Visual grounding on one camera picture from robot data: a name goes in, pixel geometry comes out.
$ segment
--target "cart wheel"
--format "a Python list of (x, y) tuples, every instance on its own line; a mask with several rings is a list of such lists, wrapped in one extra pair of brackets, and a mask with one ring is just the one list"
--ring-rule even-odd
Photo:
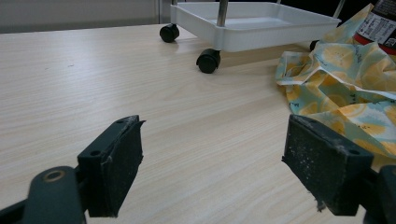
[(160, 36), (166, 43), (172, 43), (179, 36), (179, 31), (175, 24), (169, 24), (161, 28)]
[(312, 51), (314, 50), (315, 46), (317, 45), (318, 40), (314, 40), (311, 42), (311, 44), (309, 45), (309, 49)]
[(212, 74), (220, 64), (220, 51), (205, 49), (197, 59), (199, 69), (203, 73)]

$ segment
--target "wooden table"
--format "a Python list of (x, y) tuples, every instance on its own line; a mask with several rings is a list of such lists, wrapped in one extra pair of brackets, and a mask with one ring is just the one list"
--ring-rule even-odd
[(117, 219), (89, 223), (361, 223), (363, 209), (318, 213), (280, 161), (290, 110), (274, 73), (283, 51), (306, 48), (222, 52), (208, 75), (195, 65), (206, 42), (180, 29), (165, 44), (160, 29), (0, 35), (0, 207), (137, 114), (147, 121), (137, 178)]

